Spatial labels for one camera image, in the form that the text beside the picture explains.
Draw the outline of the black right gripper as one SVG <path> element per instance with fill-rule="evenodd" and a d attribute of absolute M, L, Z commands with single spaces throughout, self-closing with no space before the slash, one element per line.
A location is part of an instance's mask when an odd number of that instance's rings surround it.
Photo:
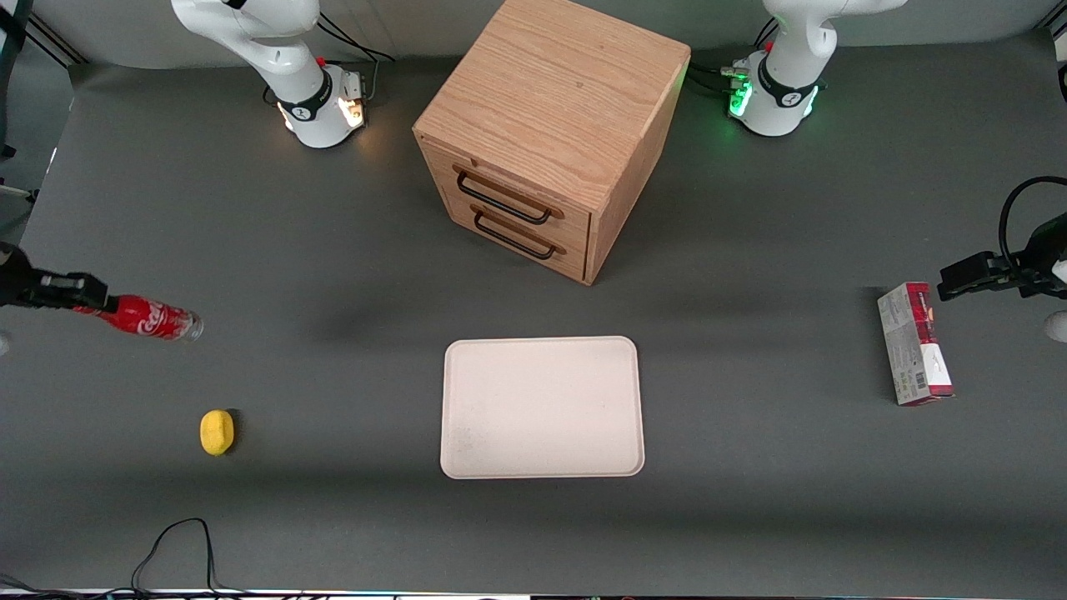
<path fill-rule="evenodd" d="M 1 307 L 34 307 L 23 299 L 38 281 L 37 305 L 54 310 L 87 310 L 109 312 L 109 287 L 98 277 L 87 272 L 57 273 L 35 271 L 20 247 L 1 242 Z"/>

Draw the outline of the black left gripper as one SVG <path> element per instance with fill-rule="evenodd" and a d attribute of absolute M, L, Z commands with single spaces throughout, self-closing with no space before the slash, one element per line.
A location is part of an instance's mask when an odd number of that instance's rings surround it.
<path fill-rule="evenodd" d="M 937 293 L 942 303 L 968 293 L 999 293 L 1019 289 L 1022 298 L 1045 295 L 1066 299 L 1064 283 L 1066 258 L 1066 214 L 1062 214 L 1029 236 L 1019 252 L 1019 269 L 1024 281 L 1018 280 L 1009 259 L 994 252 L 980 252 L 940 270 Z"/>

